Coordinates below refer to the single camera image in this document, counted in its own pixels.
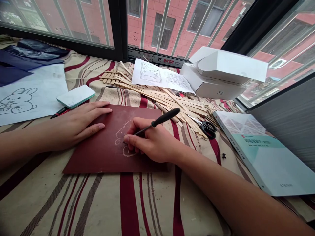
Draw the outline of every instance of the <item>scissor handle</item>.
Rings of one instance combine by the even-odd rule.
[[[200,128],[209,139],[215,139],[216,138],[216,134],[215,134],[215,132],[212,131],[212,129],[206,128],[205,126],[200,126]]]
[[[214,126],[214,124],[212,124],[211,122],[209,121],[203,121],[202,124],[204,126],[206,126],[208,129],[210,129],[211,131],[213,132],[216,132],[217,131],[217,128]]]

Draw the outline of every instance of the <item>striped fabric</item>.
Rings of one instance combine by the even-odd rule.
[[[91,101],[156,109],[149,98],[137,92],[105,88],[99,81],[98,76],[106,70],[124,71],[119,63],[74,51],[64,59],[69,90],[87,84],[96,91]],[[195,99],[207,102],[214,110],[239,112],[233,101]],[[2,126],[0,132],[23,129],[48,119]],[[220,129],[216,139],[209,141],[198,139],[186,124],[180,127],[168,121],[164,127],[184,144],[257,186]],[[74,149],[36,155],[0,174],[3,235],[232,234],[211,202],[179,167],[173,166],[168,173],[63,175]],[[315,219],[314,197],[277,200],[304,221]]]

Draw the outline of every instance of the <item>hand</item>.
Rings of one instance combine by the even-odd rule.
[[[109,102],[85,103],[61,116],[26,127],[23,131],[27,133],[30,148],[35,148],[38,153],[59,151],[90,137],[105,127],[102,123],[87,126],[100,115],[112,112],[111,109],[102,108],[108,104]]]
[[[162,125],[147,129],[145,138],[133,135],[151,125],[152,121],[139,117],[133,118],[124,141],[128,144],[129,150],[145,153],[153,161],[174,163],[180,156],[180,151],[187,146],[174,138]]]

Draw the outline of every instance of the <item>fingernail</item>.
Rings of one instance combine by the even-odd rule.
[[[99,124],[99,129],[103,129],[103,128],[105,128],[105,125],[102,123],[102,124]]]
[[[129,137],[128,137],[127,135],[124,136],[124,141],[125,141],[126,143],[129,143]]]

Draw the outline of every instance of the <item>eraser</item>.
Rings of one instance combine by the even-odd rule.
[[[69,109],[73,109],[90,99],[95,95],[95,92],[87,85],[82,85],[78,88],[57,97],[57,100]]]

